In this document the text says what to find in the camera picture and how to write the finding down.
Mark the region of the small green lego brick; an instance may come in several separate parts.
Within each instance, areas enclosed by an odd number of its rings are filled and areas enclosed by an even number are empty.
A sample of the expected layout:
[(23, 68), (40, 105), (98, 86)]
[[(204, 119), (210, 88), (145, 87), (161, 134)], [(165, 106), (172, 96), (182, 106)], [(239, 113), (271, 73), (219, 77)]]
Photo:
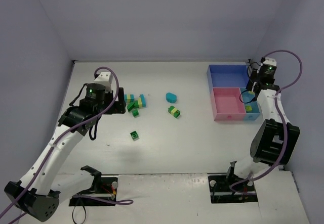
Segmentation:
[(133, 117), (137, 117), (137, 116), (139, 116), (139, 111), (138, 111), (137, 109), (134, 109), (134, 110), (132, 111), (132, 115), (133, 115)]

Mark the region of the dark green lego brick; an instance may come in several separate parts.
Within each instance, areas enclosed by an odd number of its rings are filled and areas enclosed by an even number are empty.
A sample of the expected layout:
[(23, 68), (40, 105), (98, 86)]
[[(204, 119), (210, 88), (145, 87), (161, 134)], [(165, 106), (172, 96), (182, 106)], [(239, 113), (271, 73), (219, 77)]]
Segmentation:
[(139, 135), (136, 131), (133, 131), (130, 133), (132, 140), (137, 140), (139, 138)]

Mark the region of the teal oval lego piece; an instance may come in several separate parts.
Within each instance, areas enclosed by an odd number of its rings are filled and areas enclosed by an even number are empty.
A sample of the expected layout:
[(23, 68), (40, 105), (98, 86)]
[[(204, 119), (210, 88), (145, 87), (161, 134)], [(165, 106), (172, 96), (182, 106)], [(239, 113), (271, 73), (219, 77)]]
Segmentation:
[(176, 103), (177, 96), (174, 93), (168, 92), (166, 93), (166, 101), (169, 103)]

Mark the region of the green yellow lego stack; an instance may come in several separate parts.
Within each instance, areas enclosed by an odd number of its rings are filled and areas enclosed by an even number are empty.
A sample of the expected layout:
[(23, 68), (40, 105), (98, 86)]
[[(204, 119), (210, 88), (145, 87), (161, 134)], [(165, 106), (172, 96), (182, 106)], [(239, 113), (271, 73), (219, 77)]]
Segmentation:
[(168, 108), (168, 112), (175, 118), (178, 118), (181, 114), (180, 110), (173, 105)]

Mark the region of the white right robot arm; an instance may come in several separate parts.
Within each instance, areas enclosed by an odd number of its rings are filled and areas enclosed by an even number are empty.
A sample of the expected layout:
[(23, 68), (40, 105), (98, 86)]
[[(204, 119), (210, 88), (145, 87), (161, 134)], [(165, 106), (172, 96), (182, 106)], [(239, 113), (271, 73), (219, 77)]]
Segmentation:
[(285, 88), (275, 84), (276, 69), (275, 59), (263, 57), (260, 67), (249, 75), (246, 92), (254, 94), (264, 121), (252, 140), (249, 157), (231, 167), (239, 178), (258, 180), (277, 166), (285, 166), (300, 135), (299, 127), (292, 125), (284, 112), (281, 92)]

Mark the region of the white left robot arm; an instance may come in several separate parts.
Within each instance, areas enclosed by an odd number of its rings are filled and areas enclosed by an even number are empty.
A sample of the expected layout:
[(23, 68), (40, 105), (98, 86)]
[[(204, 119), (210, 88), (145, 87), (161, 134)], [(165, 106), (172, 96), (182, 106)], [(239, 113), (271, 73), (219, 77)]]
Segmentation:
[(54, 134), (36, 162), (19, 181), (7, 183), (4, 192), (11, 203), (1, 212), (4, 216), (13, 206), (23, 215), (38, 221), (47, 221), (59, 204), (82, 191), (95, 192), (102, 185), (102, 173), (90, 166), (82, 167), (78, 173), (62, 182), (55, 182), (61, 166), (85, 137), (96, 138), (99, 119), (104, 114), (125, 113), (124, 89), (115, 72), (108, 67), (99, 67), (94, 72), (94, 82), (86, 83), (86, 96), (79, 105), (69, 104), (55, 128)]

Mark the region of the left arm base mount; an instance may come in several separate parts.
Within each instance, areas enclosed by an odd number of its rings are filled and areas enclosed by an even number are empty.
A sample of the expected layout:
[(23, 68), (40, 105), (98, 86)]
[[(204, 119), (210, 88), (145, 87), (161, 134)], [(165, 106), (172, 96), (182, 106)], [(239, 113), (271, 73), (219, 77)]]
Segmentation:
[[(116, 201), (117, 190), (115, 186), (118, 183), (117, 175), (103, 175), (102, 183), (99, 185), (98, 189), (95, 191), (84, 190), (79, 192), (79, 195), (87, 195), (91, 197), (96, 197), (101, 200), (107, 201)], [(72, 197), (69, 200), (68, 206), (76, 207), (76, 206), (84, 206), (84, 207), (98, 207), (98, 206), (115, 206), (114, 203), (105, 203), (102, 201), (97, 201), (89, 198), (76, 198)]]

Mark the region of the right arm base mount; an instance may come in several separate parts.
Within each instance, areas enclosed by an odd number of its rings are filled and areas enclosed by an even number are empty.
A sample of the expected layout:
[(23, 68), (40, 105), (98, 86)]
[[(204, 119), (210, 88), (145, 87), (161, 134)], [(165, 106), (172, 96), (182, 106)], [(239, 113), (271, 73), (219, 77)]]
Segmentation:
[(239, 183), (242, 178), (230, 178), (225, 174), (208, 175), (210, 200), (212, 204), (232, 204), (258, 202), (255, 186), (250, 181)]

